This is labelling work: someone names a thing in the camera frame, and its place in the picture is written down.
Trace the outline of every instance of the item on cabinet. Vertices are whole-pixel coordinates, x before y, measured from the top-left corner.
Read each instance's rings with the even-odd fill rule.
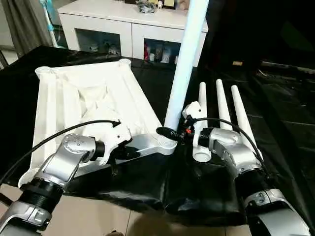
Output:
[[[103,45],[104,45],[104,53],[109,54],[109,48],[110,48],[111,43],[108,41],[104,41]]]
[[[181,10],[187,10],[189,8],[190,0],[179,0],[179,8]]]
[[[125,3],[137,4],[136,0],[125,0]]]
[[[176,0],[164,0],[164,8],[175,9]]]
[[[108,54],[109,55],[120,56],[120,50],[115,44],[112,44],[109,47]]]
[[[89,50],[92,53],[98,52],[98,45],[96,43],[91,44]]]
[[[149,2],[150,2],[150,3],[153,3],[153,4],[155,4],[155,5],[158,4],[158,0],[149,0]]]
[[[163,54],[163,45],[157,44],[156,45],[156,57],[155,57],[156,62],[160,62],[162,60],[162,54]]]
[[[154,53],[150,53],[149,58],[150,58],[150,61],[151,61],[151,62],[154,62],[154,58],[155,58]]]
[[[162,1],[158,1],[157,8],[158,9],[162,9],[162,7],[163,7],[163,2]]]
[[[137,6],[141,13],[154,13],[156,11],[156,5],[151,2],[139,1]]]
[[[172,50],[170,47],[165,47],[163,51],[162,61],[161,63],[169,63],[169,59],[171,57]]]
[[[147,53],[148,53],[148,55],[150,55],[150,53],[151,53],[151,46],[147,46]]]
[[[147,50],[147,44],[144,44],[144,55],[143,55],[144,60],[148,60],[149,58],[149,54],[148,54],[148,50]]]

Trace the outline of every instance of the white plastic tray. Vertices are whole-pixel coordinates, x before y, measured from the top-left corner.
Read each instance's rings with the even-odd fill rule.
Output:
[[[161,123],[129,65],[129,60],[122,59],[117,62],[37,68],[35,72],[40,83],[33,145],[67,127],[94,119],[119,119],[127,125],[133,137],[149,134],[156,139],[156,128]],[[110,132],[111,128],[111,124],[92,124],[69,133],[98,139],[102,133]],[[32,179],[43,162],[56,151],[62,138],[51,140],[32,154],[30,168],[20,178],[19,186]],[[80,167],[79,171],[87,166],[83,164]]]

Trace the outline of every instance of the white tube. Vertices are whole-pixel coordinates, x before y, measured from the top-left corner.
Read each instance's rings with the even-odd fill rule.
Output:
[[[218,96],[218,108],[219,118],[231,122],[230,114],[228,112],[225,92],[223,88],[222,80],[218,79],[217,82],[217,96]],[[220,122],[220,128],[226,130],[233,130],[232,126],[223,122]]]
[[[56,41],[56,38],[55,38],[55,33],[54,33],[54,30],[53,30],[53,25],[51,24],[50,22],[50,19],[49,19],[49,15],[48,15],[48,11],[47,11],[47,8],[46,8],[46,4],[45,4],[45,1],[40,1],[43,5],[43,9],[44,9],[44,15],[45,15],[45,20],[46,20],[46,23],[47,23],[47,27],[48,27],[48,31],[49,31],[49,35],[50,35],[50,38],[51,38],[51,41],[53,43],[53,46],[54,48],[57,48],[58,47],[58,44],[57,44],[57,41]]]
[[[186,92],[191,76],[193,61],[200,40],[202,26],[209,0],[191,0],[184,37],[178,57],[171,96],[168,103],[165,127],[177,130]]]
[[[199,85],[199,105],[201,107],[200,118],[207,117],[208,116],[207,91],[206,91],[206,83],[205,82],[202,82]],[[207,127],[208,127],[208,122],[206,120],[197,122],[194,125],[195,134],[196,133],[199,134],[203,128],[207,128]],[[198,135],[194,137],[194,141],[196,143],[197,143],[198,139],[199,139]],[[206,147],[199,146],[198,144],[193,145],[192,156],[198,162],[207,162],[207,161],[211,160],[211,152],[209,151],[209,149]]]
[[[238,88],[236,85],[233,85],[231,90],[232,90],[232,95],[233,95],[233,101],[234,101],[234,107],[235,107],[238,126],[248,134],[248,136],[257,146],[254,135],[252,134],[252,128],[251,128],[250,122],[246,115],[246,111],[244,108],[244,104],[243,104],[240,92],[238,91]],[[241,136],[242,136],[243,143],[252,151],[254,151],[253,147],[251,146],[247,138],[243,134],[241,134]]]
[[[201,106],[202,117],[205,118],[208,116],[207,112],[207,91],[206,91],[206,83],[202,82],[199,85],[199,104]],[[206,120],[200,121],[202,123],[201,127],[207,128],[208,122]]]

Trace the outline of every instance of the black cloth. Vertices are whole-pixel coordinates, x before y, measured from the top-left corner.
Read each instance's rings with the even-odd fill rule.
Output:
[[[100,54],[39,47],[0,71],[8,83],[6,138],[0,171],[32,147],[40,66],[69,66],[118,60]],[[132,59],[131,69],[157,117],[164,122],[175,67]],[[207,83],[208,116],[217,118],[215,80],[223,80],[232,121],[236,122],[231,85],[239,87],[253,133],[275,185],[282,190],[311,227],[315,222],[315,117],[314,83],[288,77],[265,77],[244,71],[215,72],[194,69],[185,103],[198,99],[199,83]],[[154,154],[74,179],[67,189],[72,196],[101,199],[187,225],[227,226],[246,222],[232,176],[213,156],[196,163],[191,148],[179,145],[171,156]],[[29,166],[26,160],[7,182],[16,185]]]

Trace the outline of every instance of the tiled floor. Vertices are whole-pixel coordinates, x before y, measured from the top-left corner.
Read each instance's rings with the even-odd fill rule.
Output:
[[[16,55],[15,51],[10,51],[10,50],[1,50],[6,61],[9,64],[12,64],[13,62],[15,62],[18,59],[18,56]]]
[[[1,192],[16,200],[17,188],[3,185]],[[0,216],[6,207],[0,204]],[[105,236],[113,230],[126,236],[250,236],[247,226],[188,228],[130,211],[104,201],[63,196],[44,236]]]

